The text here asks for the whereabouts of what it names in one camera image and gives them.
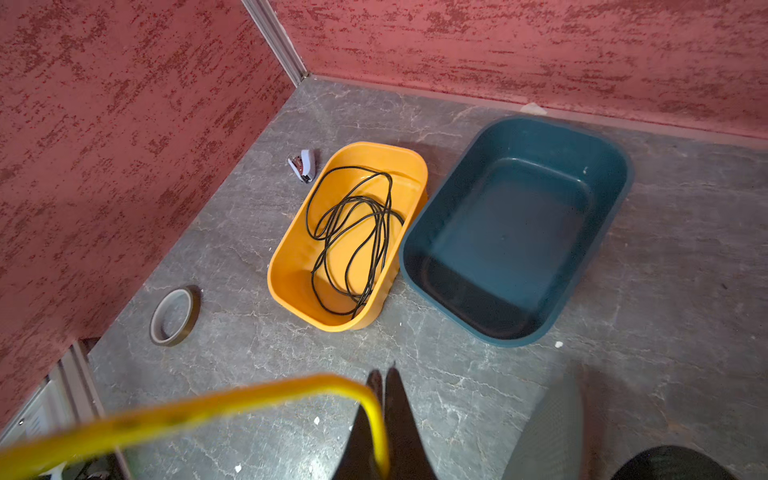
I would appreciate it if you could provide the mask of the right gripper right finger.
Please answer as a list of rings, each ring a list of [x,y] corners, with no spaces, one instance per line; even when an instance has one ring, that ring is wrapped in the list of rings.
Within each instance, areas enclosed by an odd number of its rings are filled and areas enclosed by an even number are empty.
[[[389,479],[436,479],[397,368],[387,371],[384,420],[390,447]]]

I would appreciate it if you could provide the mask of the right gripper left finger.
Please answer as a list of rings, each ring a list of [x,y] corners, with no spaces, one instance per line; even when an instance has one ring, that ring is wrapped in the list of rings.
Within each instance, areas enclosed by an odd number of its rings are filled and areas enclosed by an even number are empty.
[[[369,419],[362,406],[357,410],[352,430],[332,479],[382,479],[375,461]]]

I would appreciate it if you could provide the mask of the black cable spool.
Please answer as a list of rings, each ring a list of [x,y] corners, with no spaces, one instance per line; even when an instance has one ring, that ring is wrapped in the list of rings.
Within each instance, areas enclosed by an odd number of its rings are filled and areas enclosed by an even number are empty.
[[[568,367],[543,394],[512,450],[504,479],[595,479],[606,451],[612,395],[607,377]],[[733,479],[711,457],[679,445],[645,449],[624,462],[613,479]]]

